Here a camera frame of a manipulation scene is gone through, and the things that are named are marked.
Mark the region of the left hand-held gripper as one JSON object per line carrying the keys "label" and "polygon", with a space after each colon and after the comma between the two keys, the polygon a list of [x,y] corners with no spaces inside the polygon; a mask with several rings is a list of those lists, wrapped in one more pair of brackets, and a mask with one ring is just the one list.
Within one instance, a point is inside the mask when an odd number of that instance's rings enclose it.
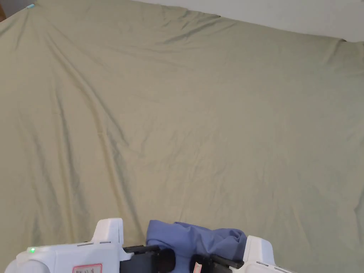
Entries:
{"label": "left hand-held gripper", "polygon": [[32,246],[19,253],[6,273],[155,273],[155,253],[124,249],[123,220],[100,220],[88,242]]}

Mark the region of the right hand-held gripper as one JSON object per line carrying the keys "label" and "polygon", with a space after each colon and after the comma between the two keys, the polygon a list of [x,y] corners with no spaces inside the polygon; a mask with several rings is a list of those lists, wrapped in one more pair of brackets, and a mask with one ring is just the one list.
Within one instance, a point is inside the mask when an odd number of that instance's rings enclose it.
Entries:
{"label": "right hand-held gripper", "polygon": [[272,244],[260,237],[249,235],[245,246],[243,261],[234,261],[212,254],[194,254],[190,259],[191,273],[291,273],[292,271],[276,265]]}

